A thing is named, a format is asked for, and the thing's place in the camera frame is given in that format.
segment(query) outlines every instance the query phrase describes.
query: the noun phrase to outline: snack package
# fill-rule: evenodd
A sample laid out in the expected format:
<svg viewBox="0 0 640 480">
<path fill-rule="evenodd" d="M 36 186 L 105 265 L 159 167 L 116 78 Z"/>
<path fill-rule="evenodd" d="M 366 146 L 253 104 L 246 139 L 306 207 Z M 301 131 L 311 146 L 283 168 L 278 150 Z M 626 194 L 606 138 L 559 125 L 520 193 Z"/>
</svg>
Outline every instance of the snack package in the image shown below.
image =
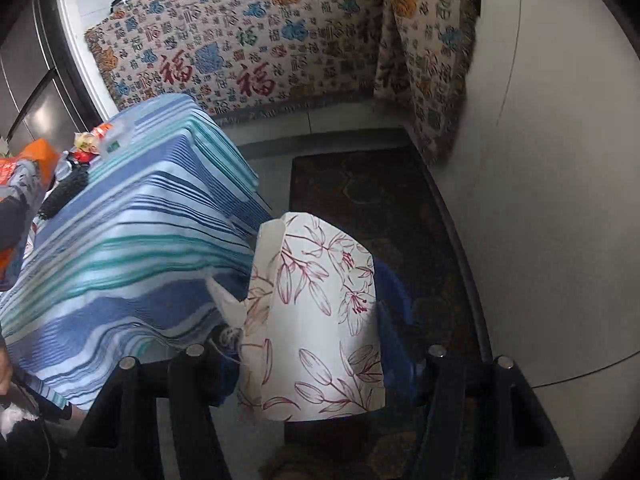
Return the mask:
<svg viewBox="0 0 640 480">
<path fill-rule="evenodd" d="M 44 140 L 0 158 L 0 291 L 17 281 L 31 221 L 49 189 L 59 155 Z"/>
<path fill-rule="evenodd" d="M 76 160 L 78 162 L 90 162 L 95 156 L 100 155 L 100 142 L 110 128 L 112 128 L 111 124 L 103 123 L 90 132 L 76 132 L 76 138 L 74 139 L 74 146 L 77 148 L 74 152 Z"/>
</svg>

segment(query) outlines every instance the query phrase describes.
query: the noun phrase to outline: black scrubber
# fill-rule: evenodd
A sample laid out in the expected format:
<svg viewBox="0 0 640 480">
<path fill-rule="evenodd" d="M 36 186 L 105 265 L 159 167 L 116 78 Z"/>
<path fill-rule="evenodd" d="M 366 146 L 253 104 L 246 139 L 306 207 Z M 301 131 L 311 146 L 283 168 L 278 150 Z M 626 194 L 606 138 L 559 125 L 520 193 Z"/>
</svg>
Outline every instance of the black scrubber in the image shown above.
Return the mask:
<svg viewBox="0 0 640 480">
<path fill-rule="evenodd" d="M 89 184 L 89 165 L 76 164 L 71 174 L 61 180 L 40 206 L 38 216 L 43 220 L 53 218 L 71 200 Z"/>
</svg>

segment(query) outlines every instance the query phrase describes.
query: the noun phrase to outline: floor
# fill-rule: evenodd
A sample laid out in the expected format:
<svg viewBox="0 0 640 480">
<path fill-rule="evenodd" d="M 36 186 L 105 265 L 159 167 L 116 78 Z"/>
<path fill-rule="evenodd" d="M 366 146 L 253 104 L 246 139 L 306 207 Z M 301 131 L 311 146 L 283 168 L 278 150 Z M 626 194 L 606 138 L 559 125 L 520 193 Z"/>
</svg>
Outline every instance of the floor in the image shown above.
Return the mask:
<svg viewBox="0 0 640 480">
<path fill-rule="evenodd" d="M 360 125 L 368 122 L 363 118 L 368 118 L 372 125 L 386 123 L 389 128 L 347 134 L 340 132 L 339 128 L 354 125 L 351 115 L 341 113 L 341 105 L 333 108 L 333 112 L 326 108 L 223 128 L 238 145 L 249 165 L 258 173 L 258 192 L 271 206 L 275 217 L 288 210 L 291 163 L 295 157 L 317 153 L 381 150 L 405 146 L 410 142 L 404 130 L 397 128 L 398 120 L 393 121 L 388 116 L 376 118 L 371 103 L 356 106 L 362 110 L 358 121 Z M 314 133 L 318 128 L 324 128 L 325 131 Z M 164 349 L 150 352 L 159 354 L 149 355 L 149 360 L 165 358 Z M 178 480 L 168 403 L 165 399 L 159 399 L 158 412 L 164 474 L 166 480 Z M 260 479 L 258 468 L 284 442 L 284 425 L 273 421 L 254 425 L 251 421 L 241 419 L 235 396 L 228 397 L 220 408 L 212 408 L 211 414 L 232 478 Z"/>
</svg>

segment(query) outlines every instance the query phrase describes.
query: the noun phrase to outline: floral paper bag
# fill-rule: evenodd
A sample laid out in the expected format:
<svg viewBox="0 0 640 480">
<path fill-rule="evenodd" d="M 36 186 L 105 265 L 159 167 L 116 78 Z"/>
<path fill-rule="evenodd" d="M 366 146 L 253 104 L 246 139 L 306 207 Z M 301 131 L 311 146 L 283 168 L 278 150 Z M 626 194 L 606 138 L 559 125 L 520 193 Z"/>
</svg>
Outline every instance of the floral paper bag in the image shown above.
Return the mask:
<svg viewBox="0 0 640 480">
<path fill-rule="evenodd" d="M 263 224 L 244 301 L 240 402 L 292 421 L 382 408 L 373 275 L 369 251 L 315 216 Z"/>
</svg>

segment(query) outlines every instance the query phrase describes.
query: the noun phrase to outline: striped cloth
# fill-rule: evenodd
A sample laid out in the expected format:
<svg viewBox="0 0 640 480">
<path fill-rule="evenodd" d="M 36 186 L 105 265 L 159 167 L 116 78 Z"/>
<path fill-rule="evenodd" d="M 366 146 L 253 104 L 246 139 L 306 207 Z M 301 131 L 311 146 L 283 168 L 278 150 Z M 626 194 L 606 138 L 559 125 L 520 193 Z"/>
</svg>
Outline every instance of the striped cloth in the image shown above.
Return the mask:
<svg viewBox="0 0 640 480">
<path fill-rule="evenodd" d="M 153 341 L 203 341 L 221 320 L 204 277 L 243 299 L 247 239 L 270 219 L 257 176 L 190 97 L 159 96 L 116 120 L 135 126 L 135 142 L 43 222 L 0 296 L 12 362 L 60 407 L 88 409 L 119 359 Z"/>
</svg>

